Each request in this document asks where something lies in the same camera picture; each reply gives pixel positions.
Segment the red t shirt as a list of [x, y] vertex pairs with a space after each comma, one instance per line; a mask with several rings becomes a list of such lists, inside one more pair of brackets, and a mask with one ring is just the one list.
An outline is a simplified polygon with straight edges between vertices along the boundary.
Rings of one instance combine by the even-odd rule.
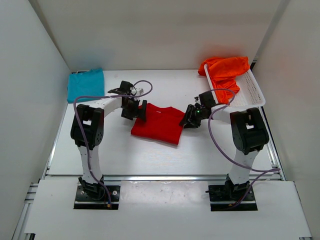
[[146, 105], [146, 121], [136, 119], [131, 134], [136, 137], [178, 145], [183, 127], [180, 125], [184, 113], [172, 106]]

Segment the teal t shirt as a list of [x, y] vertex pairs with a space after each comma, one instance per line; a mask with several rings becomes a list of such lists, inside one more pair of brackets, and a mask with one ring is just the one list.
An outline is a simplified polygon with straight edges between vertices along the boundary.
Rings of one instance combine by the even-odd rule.
[[67, 84], [67, 102], [69, 104], [80, 96], [100, 97], [104, 95], [105, 78], [101, 68], [69, 75]]

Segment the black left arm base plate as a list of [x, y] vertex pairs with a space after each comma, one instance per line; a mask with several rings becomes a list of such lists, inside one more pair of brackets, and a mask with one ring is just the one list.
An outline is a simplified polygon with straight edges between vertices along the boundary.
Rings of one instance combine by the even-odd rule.
[[83, 186], [78, 183], [74, 198], [73, 208], [75, 210], [118, 210], [121, 196], [120, 185], [107, 185], [106, 186], [111, 199], [109, 204], [109, 196], [102, 189], [101, 193], [92, 194], [85, 191]]

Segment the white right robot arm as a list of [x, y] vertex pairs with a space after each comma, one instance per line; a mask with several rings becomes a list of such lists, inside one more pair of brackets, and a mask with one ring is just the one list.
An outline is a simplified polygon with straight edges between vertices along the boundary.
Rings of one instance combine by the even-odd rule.
[[[258, 170], [253, 168], [253, 163], [258, 153], [269, 142], [269, 135], [258, 108], [252, 107], [245, 110], [236, 110], [230, 107], [235, 98], [231, 90], [231, 100], [227, 103], [216, 103], [212, 90], [203, 92], [195, 98], [195, 104], [189, 104], [179, 123], [185, 129], [196, 129], [201, 126], [202, 120], [208, 120], [210, 137], [219, 152], [232, 163], [227, 174], [225, 188], [231, 192], [242, 192], [250, 186], [250, 172], [260, 173], [262, 176], [273, 170]], [[218, 145], [212, 129], [211, 121], [219, 120], [230, 124], [233, 144], [236, 148], [234, 158], [230, 158]]]

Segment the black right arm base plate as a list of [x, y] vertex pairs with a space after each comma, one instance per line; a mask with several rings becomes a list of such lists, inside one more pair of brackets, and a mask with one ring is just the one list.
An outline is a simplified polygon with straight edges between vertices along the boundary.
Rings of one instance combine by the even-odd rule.
[[209, 185], [205, 191], [209, 195], [210, 211], [211, 212], [247, 212], [257, 211], [257, 202], [254, 190], [232, 192], [225, 185]]

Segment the orange t shirt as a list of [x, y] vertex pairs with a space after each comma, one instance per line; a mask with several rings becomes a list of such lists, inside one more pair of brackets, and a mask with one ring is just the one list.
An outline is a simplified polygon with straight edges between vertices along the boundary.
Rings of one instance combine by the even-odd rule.
[[205, 65], [211, 84], [214, 89], [228, 89], [236, 95], [240, 87], [236, 83], [236, 77], [245, 74], [249, 69], [249, 58], [240, 57], [211, 57], [203, 61], [198, 68], [200, 76], [206, 76]]

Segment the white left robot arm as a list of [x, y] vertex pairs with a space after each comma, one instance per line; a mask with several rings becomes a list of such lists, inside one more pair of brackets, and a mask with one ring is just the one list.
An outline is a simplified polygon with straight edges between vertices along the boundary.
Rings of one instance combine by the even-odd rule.
[[152, 90], [153, 85], [147, 80], [139, 80], [134, 84], [122, 81], [118, 88], [108, 91], [109, 95], [84, 95], [74, 100], [70, 136], [81, 156], [83, 174], [79, 183], [83, 191], [94, 200], [107, 199], [109, 204], [112, 203], [99, 160], [99, 145], [104, 137], [105, 117], [117, 109], [122, 109], [121, 117], [131, 121], [146, 121], [147, 101], [141, 101], [140, 98]]

